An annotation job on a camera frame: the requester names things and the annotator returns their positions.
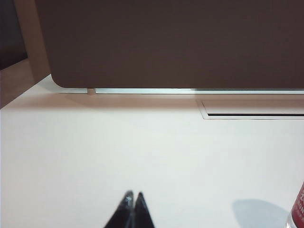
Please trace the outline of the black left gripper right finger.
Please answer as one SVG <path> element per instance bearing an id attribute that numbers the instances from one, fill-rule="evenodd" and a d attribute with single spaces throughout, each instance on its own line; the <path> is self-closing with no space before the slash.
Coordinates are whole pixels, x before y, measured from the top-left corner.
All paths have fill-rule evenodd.
<path id="1" fill-rule="evenodd" d="M 135 212 L 135 217 L 134 217 L 135 228 L 154 228 L 154 224 L 142 192 L 139 192 L 138 194 L 135 203 L 134 212 Z"/>

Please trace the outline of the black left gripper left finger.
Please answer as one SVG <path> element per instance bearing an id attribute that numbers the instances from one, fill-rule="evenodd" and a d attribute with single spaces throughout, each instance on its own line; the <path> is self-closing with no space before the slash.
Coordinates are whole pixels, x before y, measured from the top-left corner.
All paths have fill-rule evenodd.
<path id="1" fill-rule="evenodd" d="M 128 190 L 108 220 L 105 228 L 134 228 L 133 201 L 133 191 Z"/>

